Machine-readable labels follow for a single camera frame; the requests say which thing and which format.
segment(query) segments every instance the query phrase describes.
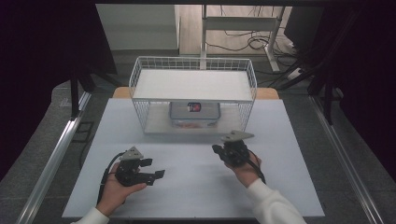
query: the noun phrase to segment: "white wire basket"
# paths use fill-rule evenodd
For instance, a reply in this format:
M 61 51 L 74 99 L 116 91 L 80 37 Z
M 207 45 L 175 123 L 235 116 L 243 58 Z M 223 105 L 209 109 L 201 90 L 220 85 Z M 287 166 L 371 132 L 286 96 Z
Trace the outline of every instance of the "white wire basket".
M 257 82 L 249 59 L 138 57 L 129 90 L 144 133 L 224 134 L 246 129 Z M 218 104 L 220 116 L 211 125 L 175 125 L 173 103 Z

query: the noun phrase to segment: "human hand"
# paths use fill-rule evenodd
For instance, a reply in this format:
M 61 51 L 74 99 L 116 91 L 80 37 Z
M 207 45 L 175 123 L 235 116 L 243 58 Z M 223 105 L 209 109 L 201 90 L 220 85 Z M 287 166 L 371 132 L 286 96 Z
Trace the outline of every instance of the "human hand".
M 249 152 L 249 159 L 256 164 L 258 167 L 260 167 L 260 164 L 262 163 L 262 160 L 258 157 L 256 157 L 252 152 Z M 259 178 L 257 175 L 256 171 L 254 168 L 248 164 L 245 163 L 242 166 L 238 167 L 232 167 L 231 165 L 227 164 L 224 162 L 224 164 L 230 168 L 238 178 L 238 180 L 247 188 L 250 184 L 252 184 L 256 179 Z
M 111 172 L 108 174 L 102 199 L 99 204 L 96 205 L 96 209 L 107 217 L 120 207 L 130 194 L 144 189 L 147 186 L 147 184 L 137 184 L 131 187 L 124 187 L 115 177 L 119 165 L 119 162 L 115 163 Z

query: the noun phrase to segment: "floor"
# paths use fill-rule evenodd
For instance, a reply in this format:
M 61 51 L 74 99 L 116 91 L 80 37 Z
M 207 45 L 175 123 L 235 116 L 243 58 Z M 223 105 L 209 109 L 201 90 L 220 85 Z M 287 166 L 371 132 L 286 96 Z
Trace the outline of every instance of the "floor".
M 229 15 L 228 8 L 226 7 L 224 10 Z M 195 47 L 191 47 L 191 51 L 186 50 L 184 53 L 187 55 L 198 54 L 199 52 L 193 51 L 193 49 L 197 49 L 196 43 L 191 43 L 191 45 Z M 111 76 L 127 85 L 134 60 L 142 54 L 177 56 L 174 55 L 174 52 L 156 50 L 115 51 L 113 52 L 113 57 L 119 74 Z M 226 51 L 213 52 L 213 54 L 228 55 Z M 256 72 L 256 78 L 258 83 L 261 83 L 261 87 L 267 87 L 276 78 L 281 77 L 280 75 L 271 74 L 269 64 L 264 56 L 260 54 L 247 56 L 246 54 L 248 53 L 245 52 L 241 54 L 243 56 L 240 57 L 249 57 L 256 70 L 264 72 Z M 116 88 L 96 75 L 92 75 L 92 78 L 97 87 L 92 93 L 92 98 L 80 125 L 80 132 L 75 134 L 73 142 L 67 149 L 63 162 L 33 223 L 70 222 L 69 220 L 61 219 L 62 212 L 78 178 L 80 167 L 89 151 L 90 142 L 106 107 L 106 101 Z M 326 214 L 326 217 L 306 217 L 305 220 L 307 223 L 370 223 L 361 208 L 354 189 L 350 187 L 347 176 L 309 101 L 309 96 L 306 92 L 309 82 L 310 80 L 308 79 L 279 92 Z M 69 102 L 70 86 L 68 82 L 65 82 L 53 90 L 52 103 L 46 116 L 37 127 L 35 134 L 14 166 L 0 182 L 0 223 L 15 223 L 20 215 L 35 186 L 35 182 L 64 130 L 65 124 L 69 121 L 71 111 Z M 334 122 L 333 127 L 346 147 L 347 153 L 361 179 L 370 191 L 384 223 L 396 224 L 396 210 L 394 209 L 396 205 L 395 182 L 389 177 L 373 152 L 350 125 L 343 111 L 339 108 L 339 102 L 337 101 L 332 103 L 332 119 Z M 84 130 L 89 130 L 90 128 L 92 128 L 91 133 L 84 132 Z M 112 220 L 110 223 L 125 222 Z

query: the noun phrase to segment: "white tabletop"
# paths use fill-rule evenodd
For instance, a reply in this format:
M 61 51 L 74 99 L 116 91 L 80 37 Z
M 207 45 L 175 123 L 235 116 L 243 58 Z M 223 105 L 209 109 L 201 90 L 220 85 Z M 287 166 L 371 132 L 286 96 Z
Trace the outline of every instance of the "white tabletop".
M 257 100 L 245 143 L 262 158 L 267 184 L 304 217 L 324 216 L 281 100 Z M 83 217 L 95 206 L 103 171 L 119 152 L 136 146 L 164 177 L 130 196 L 112 217 L 123 219 L 250 218 L 244 187 L 212 150 L 218 136 L 144 135 L 129 99 L 110 99 L 63 217 Z

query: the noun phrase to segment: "sleeve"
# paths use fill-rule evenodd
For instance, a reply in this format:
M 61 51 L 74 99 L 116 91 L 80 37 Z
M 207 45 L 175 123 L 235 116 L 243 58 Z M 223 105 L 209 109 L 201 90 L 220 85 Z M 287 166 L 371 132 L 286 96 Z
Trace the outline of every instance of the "sleeve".
M 253 214 L 261 224 L 303 224 L 303 217 L 279 191 L 268 188 L 260 179 L 247 188 Z
M 96 208 L 91 208 L 90 212 L 85 215 L 82 219 L 78 222 L 73 222 L 75 224 L 107 224 L 109 218 L 99 212 Z

